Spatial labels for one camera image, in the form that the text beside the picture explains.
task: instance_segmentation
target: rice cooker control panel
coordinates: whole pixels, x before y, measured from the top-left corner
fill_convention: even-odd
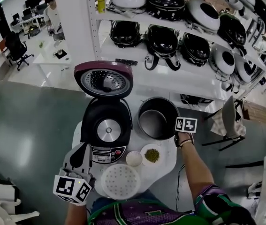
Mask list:
[[[95,163],[109,164],[114,163],[118,159],[120,159],[127,146],[119,147],[119,148],[99,148],[92,147],[92,161]]]

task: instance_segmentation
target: gray floor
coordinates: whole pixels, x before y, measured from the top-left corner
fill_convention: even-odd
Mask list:
[[[74,129],[88,102],[82,92],[0,83],[0,177],[10,178],[19,187],[24,212],[40,212],[40,217],[31,219],[29,224],[64,223],[67,204],[52,194],[53,178],[71,149]],[[220,138],[209,132],[211,122],[203,123],[206,114],[186,109],[181,109],[180,113],[199,119],[196,148],[211,169],[215,182],[234,201],[240,201],[246,186],[261,180],[262,167],[224,167],[263,160],[266,125],[246,120],[246,139],[218,152],[223,145],[201,146],[203,142]],[[174,170],[151,187],[151,191],[172,209],[175,209],[178,171],[182,164],[182,156],[178,154]],[[191,210],[193,205],[184,171],[179,191],[179,211]],[[88,207],[97,197],[96,193],[89,197]]]

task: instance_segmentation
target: metal inner pot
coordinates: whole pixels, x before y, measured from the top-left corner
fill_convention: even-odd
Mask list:
[[[175,121],[179,116],[172,102],[163,97],[152,97],[140,106],[138,124],[149,137],[166,140],[175,135]]]

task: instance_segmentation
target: white floor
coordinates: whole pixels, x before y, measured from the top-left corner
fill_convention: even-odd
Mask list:
[[[143,26],[143,24],[141,24],[142,32],[145,31],[144,28],[146,28],[146,26]],[[100,45],[102,45],[104,39],[109,36],[109,31],[110,22],[103,21],[99,29]],[[29,59],[27,59],[28,63],[32,63],[36,56],[40,53],[38,47],[39,44],[43,42],[46,45],[46,43],[50,42],[53,38],[48,36],[47,29],[45,27],[37,36],[31,37],[30,39],[28,39],[27,36],[21,33],[20,39],[21,41],[26,41],[28,47],[27,54],[35,55],[35,57],[30,57]],[[75,65],[70,66],[69,69],[65,69],[64,66],[56,65],[41,65],[41,67],[44,70],[45,74],[47,74],[47,77],[51,81],[53,87],[81,91],[73,77],[73,70]],[[12,82],[26,83],[39,87],[47,86],[45,80],[39,73],[38,69],[34,65],[27,66],[25,63],[20,66],[20,71],[17,71],[16,66],[13,66],[13,68],[9,72],[8,80]],[[259,84],[247,96],[246,100],[266,107],[266,100],[262,95],[263,90],[264,87]]]

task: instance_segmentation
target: open lid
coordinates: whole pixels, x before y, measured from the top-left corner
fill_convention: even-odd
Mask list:
[[[125,98],[133,88],[132,68],[120,62],[90,61],[75,67],[81,89],[96,98]]]

